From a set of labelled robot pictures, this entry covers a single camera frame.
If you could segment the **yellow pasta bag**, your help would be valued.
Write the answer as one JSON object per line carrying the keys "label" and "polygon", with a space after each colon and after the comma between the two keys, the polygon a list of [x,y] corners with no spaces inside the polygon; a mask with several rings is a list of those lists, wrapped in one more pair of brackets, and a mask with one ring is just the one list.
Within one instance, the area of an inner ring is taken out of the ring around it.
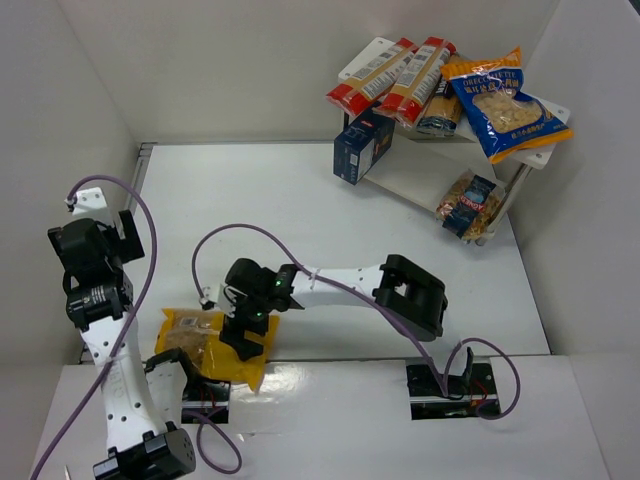
{"label": "yellow pasta bag", "polygon": [[156,337],[155,354],[181,348],[195,370],[205,378],[245,383],[251,391],[259,390],[278,330],[279,316],[269,317],[265,337],[254,333],[248,335],[248,339],[256,341],[264,352],[242,362],[233,348],[219,339],[224,319],[222,312],[182,308],[163,308],[162,312],[164,321]]}

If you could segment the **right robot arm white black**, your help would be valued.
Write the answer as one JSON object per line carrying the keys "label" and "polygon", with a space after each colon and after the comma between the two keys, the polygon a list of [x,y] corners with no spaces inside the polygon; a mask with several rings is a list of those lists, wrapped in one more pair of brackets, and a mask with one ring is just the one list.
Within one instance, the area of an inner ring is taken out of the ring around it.
{"label": "right robot arm white black", "polygon": [[273,312],[366,306],[391,314],[401,335],[432,342],[443,335],[448,300],[440,279],[406,257],[390,254],[380,265],[329,270],[284,264],[272,271],[241,258],[220,286],[217,305],[224,312],[220,341],[246,362],[264,353],[265,347],[248,335],[266,337]]}

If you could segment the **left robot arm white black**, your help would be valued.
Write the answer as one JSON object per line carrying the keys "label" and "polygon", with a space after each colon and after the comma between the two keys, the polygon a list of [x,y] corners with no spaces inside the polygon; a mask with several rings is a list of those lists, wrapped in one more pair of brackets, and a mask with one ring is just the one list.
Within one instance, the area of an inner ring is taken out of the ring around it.
{"label": "left robot arm white black", "polygon": [[187,374],[178,354],[143,365],[124,266],[144,250],[131,212],[119,217],[120,228],[82,218],[48,232],[64,268],[66,313],[93,357],[104,403],[107,457],[92,472],[96,479],[178,479],[196,469],[180,425]]}

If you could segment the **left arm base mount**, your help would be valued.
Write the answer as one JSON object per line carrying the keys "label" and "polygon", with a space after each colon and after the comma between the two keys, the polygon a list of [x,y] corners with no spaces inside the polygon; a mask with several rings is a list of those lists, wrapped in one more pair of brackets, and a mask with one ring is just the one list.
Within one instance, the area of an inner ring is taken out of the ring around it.
{"label": "left arm base mount", "polygon": [[186,424],[198,423],[195,417],[189,415],[189,412],[197,412],[213,423],[227,424],[230,393],[231,384],[226,381],[205,379],[187,386],[182,395],[181,421]]}

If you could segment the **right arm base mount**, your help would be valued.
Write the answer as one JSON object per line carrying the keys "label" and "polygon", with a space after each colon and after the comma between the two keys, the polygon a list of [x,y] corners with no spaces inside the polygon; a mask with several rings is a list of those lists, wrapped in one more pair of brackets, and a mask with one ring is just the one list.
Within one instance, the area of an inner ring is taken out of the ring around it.
{"label": "right arm base mount", "polygon": [[427,365],[406,365],[411,419],[439,420],[501,413],[493,369],[488,360],[475,361],[462,377],[449,377],[449,395],[443,396]]}

